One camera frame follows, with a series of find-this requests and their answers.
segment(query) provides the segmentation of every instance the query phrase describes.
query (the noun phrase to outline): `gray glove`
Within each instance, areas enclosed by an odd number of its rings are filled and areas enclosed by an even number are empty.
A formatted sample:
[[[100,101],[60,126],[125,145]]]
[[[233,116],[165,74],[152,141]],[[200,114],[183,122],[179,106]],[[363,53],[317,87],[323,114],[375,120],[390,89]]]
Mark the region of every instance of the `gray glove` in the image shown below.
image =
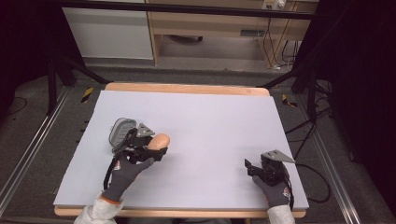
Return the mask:
[[[132,164],[124,155],[120,156],[111,172],[111,183],[102,196],[112,202],[119,202],[123,192],[134,182],[140,172],[149,168],[153,163],[154,159],[149,158],[140,164]]]
[[[281,182],[275,186],[265,184],[257,175],[252,177],[253,182],[262,189],[267,203],[270,208],[280,205],[289,204],[290,190],[285,182]]]

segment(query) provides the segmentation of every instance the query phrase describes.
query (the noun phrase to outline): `white paper surface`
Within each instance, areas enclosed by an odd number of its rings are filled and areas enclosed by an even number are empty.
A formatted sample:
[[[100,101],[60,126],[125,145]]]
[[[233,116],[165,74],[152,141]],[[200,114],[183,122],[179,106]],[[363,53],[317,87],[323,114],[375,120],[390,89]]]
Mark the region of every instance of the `white paper surface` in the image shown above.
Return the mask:
[[[167,154],[123,194],[125,207],[263,209],[263,194],[244,159],[260,165],[263,152],[291,156],[272,97],[102,91],[64,175],[55,205],[92,204],[112,159],[108,137],[119,118],[143,122],[171,138]],[[308,202],[294,164],[285,163],[294,208]]]

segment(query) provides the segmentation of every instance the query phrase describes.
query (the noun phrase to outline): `small orange object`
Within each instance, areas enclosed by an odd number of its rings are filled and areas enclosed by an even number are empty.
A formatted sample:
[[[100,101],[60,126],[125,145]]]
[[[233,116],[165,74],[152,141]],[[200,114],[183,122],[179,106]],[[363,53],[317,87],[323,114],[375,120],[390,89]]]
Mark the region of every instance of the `small orange object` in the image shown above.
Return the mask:
[[[161,148],[168,147],[171,139],[164,133],[155,135],[148,144],[148,149],[160,150]]]

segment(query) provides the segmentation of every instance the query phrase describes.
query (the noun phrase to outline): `white sleeve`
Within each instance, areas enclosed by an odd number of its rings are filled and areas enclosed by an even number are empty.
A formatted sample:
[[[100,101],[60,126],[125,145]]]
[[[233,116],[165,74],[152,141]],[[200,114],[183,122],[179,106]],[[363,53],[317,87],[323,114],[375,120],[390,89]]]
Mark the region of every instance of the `white sleeve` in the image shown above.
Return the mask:
[[[293,224],[294,217],[290,211],[290,206],[280,205],[270,208],[268,211],[271,224]]]
[[[93,206],[84,207],[75,224],[116,224],[113,217],[122,209],[123,203],[108,203],[101,196],[102,192],[96,197]]]

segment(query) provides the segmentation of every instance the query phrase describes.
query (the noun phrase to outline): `cabinet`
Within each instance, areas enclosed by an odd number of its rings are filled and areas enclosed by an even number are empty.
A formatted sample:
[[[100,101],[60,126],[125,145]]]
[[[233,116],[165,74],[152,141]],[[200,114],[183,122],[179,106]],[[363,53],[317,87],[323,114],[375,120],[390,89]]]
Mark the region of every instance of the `cabinet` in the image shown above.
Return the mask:
[[[153,59],[146,12],[64,8],[64,15],[85,58]]]
[[[261,9],[263,1],[250,0],[146,0],[149,4],[172,4],[205,7],[238,7]],[[287,1],[283,10],[314,12],[318,1]],[[257,31],[257,40],[264,61],[268,66],[274,63],[275,56],[281,51],[284,40],[301,41],[304,38],[309,21],[268,19],[255,17],[237,17],[222,15],[201,15],[183,13],[148,12],[152,38],[154,61],[161,55],[163,35],[198,35],[244,37],[242,30]],[[271,39],[265,35],[269,26]]]

